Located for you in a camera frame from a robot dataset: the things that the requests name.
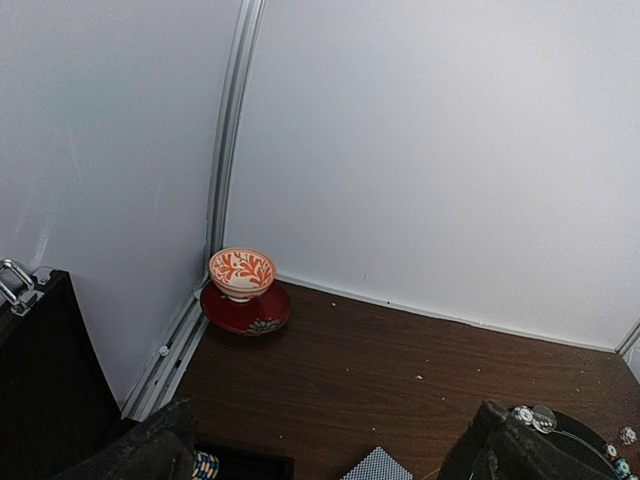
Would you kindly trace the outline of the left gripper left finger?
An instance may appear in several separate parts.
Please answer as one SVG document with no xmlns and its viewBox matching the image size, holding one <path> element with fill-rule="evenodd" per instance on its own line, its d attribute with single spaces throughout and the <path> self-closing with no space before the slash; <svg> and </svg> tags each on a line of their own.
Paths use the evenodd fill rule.
<svg viewBox="0 0 640 480">
<path fill-rule="evenodd" d="M 59 479 L 190 479 L 195 417 L 187 400 L 173 400 L 120 439 L 65 470 Z"/>
</svg>

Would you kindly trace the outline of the blue playing card deck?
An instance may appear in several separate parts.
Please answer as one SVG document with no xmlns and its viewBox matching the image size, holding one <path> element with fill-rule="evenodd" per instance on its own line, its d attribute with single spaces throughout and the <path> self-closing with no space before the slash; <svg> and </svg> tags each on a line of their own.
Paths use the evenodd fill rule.
<svg viewBox="0 0 640 480">
<path fill-rule="evenodd" d="M 341 480 L 413 479 L 413 475 L 380 446 L 341 477 Z"/>
</svg>

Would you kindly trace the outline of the clear acrylic dealer button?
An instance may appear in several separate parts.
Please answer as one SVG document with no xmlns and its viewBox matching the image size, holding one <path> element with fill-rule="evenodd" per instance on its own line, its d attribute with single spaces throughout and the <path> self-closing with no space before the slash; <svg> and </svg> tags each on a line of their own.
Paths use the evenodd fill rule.
<svg viewBox="0 0 640 480">
<path fill-rule="evenodd" d="M 535 405 L 532 408 L 532 426 L 543 434 L 550 434 L 557 428 L 557 418 L 554 412 L 545 405 Z"/>
</svg>

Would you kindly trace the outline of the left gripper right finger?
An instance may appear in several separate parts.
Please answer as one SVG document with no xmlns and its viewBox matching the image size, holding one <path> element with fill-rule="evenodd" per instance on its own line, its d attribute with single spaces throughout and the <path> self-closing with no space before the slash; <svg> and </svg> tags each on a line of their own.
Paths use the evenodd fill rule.
<svg viewBox="0 0 640 480">
<path fill-rule="evenodd" d="M 479 407 L 469 433 L 480 445 L 472 463 L 476 479 L 608 479 L 561 451 L 491 401 Z"/>
</svg>

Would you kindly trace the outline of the green chip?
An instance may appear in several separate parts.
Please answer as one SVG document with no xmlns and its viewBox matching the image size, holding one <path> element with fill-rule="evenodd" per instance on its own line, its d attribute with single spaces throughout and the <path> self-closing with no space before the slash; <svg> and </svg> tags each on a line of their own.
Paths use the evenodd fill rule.
<svg viewBox="0 0 640 480">
<path fill-rule="evenodd" d="M 618 479 L 629 479 L 632 475 L 630 464 L 623 458 L 618 458 L 613 463 L 613 467 Z"/>
</svg>

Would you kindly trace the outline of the red white chip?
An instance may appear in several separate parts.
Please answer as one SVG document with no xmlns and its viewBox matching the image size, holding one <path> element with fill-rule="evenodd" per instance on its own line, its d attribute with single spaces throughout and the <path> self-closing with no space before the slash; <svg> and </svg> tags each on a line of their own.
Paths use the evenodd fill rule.
<svg viewBox="0 0 640 480">
<path fill-rule="evenodd" d="M 602 448 L 602 454 L 610 463 L 615 463 L 619 459 L 618 451 L 613 444 L 606 443 Z"/>
</svg>

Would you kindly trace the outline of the blue white chip top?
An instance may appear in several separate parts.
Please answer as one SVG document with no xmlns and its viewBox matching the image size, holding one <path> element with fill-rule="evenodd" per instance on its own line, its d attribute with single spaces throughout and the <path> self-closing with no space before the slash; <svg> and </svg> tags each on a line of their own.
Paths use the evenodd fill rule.
<svg viewBox="0 0 640 480">
<path fill-rule="evenodd" d="M 514 417 L 526 426 L 531 426 L 534 420 L 533 411 L 526 405 L 519 405 L 513 408 Z"/>
</svg>

